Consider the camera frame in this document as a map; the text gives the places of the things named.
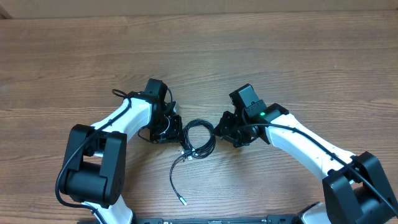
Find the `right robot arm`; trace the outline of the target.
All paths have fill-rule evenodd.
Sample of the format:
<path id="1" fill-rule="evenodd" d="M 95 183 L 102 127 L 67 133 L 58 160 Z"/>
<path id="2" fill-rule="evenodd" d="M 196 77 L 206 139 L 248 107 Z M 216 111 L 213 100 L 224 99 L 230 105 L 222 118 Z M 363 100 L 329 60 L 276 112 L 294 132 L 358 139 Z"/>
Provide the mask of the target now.
<path id="1" fill-rule="evenodd" d="M 283 106 L 267 106 L 246 84 L 230 93 L 234 112 L 225 111 L 215 135 L 235 148 L 257 139 L 277 147 L 307 168 L 323 186 L 324 202 L 267 223 L 386 223 L 397 216 L 397 199 L 379 159 L 356 155 L 324 140 Z"/>

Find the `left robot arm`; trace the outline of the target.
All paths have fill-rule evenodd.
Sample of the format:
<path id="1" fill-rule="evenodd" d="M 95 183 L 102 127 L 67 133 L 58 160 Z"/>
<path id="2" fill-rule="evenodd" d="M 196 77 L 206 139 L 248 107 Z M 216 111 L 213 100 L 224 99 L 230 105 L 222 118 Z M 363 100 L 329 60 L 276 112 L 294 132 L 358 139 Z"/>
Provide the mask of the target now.
<path id="1" fill-rule="evenodd" d="M 127 143 L 142 129 L 149 130 L 149 143 L 179 142 L 182 119 L 177 102 L 165 102 L 171 91 L 161 80 L 149 79 L 144 91 L 112 92 L 123 99 L 118 109 L 92 125 L 72 127 L 55 196 L 66 207 L 90 210 L 98 223 L 135 223 L 121 195 Z"/>

